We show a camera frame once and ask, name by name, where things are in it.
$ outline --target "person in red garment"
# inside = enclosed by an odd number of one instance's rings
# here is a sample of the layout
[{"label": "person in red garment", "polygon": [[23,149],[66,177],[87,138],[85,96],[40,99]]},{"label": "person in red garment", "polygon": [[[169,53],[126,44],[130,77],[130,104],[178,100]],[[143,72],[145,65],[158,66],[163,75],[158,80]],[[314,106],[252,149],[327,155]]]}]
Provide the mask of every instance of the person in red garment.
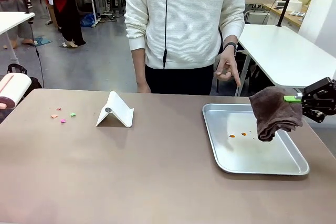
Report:
[{"label": "person in red garment", "polygon": [[[22,0],[0,0],[0,12],[25,12],[26,6]],[[30,24],[28,22],[23,22],[20,25],[12,28],[8,31],[8,36],[10,43],[13,48],[17,48],[17,37],[22,38],[22,44],[32,45],[34,41],[32,40],[32,31],[30,29]]]},{"label": "person in red garment", "polygon": [[75,0],[48,0],[54,6],[56,21],[61,27],[64,43],[68,48],[84,45],[80,18]]}]

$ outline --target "gray floor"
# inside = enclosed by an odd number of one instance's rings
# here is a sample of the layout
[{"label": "gray floor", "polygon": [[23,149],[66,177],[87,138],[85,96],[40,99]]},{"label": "gray floor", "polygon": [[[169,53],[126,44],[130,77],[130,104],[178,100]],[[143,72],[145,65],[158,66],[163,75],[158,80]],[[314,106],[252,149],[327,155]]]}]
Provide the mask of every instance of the gray floor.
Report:
[{"label": "gray floor", "polygon": [[[124,18],[117,22],[98,24],[96,28],[83,28],[86,45],[77,49],[61,48],[62,36],[53,25],[46,26],[49,19],[47,8],[39,0],[32,0],[35,19],[34,36],[43,36],[52,43],[38,47],[43,67],[45,88],[136,92],[135,75]],[[11,63],[9,52],[2,48],[4,38],[0,37],[0,75],[4,75]],[[28,70],[28,75],[41,81],[40,65],[35,50],[31,46],[20,45],[16,50],[20,64]],[[213,82],[211,95],[234,95],[233,81],[221,82],[219,94]],[[242,91],[247,95],[247,87]],[[319,129],[316,133],[336,155],[334,130]]]}]

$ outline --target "folded white holder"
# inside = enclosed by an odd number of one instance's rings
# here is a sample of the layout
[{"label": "folded white holder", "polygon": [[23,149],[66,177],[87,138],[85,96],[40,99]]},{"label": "folded white holder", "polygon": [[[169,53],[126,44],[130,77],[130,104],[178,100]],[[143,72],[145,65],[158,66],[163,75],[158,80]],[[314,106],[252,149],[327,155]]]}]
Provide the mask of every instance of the folded white holder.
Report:
[{"label": "folded white holder", "polygon": [[107,103],[101,109],[96,127],[112,113],[123,125],[131,127],[133,123],[134,109],[130,109],[120,96],[112,91],[107,99]]}]

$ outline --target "white sweater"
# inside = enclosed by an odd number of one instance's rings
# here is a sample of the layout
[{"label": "white sweater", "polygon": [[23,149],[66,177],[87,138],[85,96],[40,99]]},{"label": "white sweater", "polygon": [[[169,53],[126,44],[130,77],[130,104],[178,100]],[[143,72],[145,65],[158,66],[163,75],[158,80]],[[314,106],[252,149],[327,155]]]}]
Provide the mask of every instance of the white sweater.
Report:
[{"label": "white sweater", "polygon": [[[131,50],[145,48],[146,64],[163,68],[166,0],[126,0],[125,23]],[[168,0],[166,69],[192,69],[214,63],[222,40],[239,38],[245,0]]]}]

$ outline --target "brown towel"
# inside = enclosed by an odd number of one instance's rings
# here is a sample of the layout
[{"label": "brown towel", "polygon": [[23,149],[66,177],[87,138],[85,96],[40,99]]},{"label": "brown towel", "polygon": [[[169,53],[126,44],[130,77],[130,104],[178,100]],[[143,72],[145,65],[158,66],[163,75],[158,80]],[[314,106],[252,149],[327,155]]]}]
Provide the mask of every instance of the brown towel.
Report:
[{"label": "brown towel", "polygon": [[288,95],[280,87],[268,87],[250,97],[253,113],[257,118],[258,138],[263,142],[272,141],[277,130],[294,131],[302,126],[302,105],[284,101]]}]

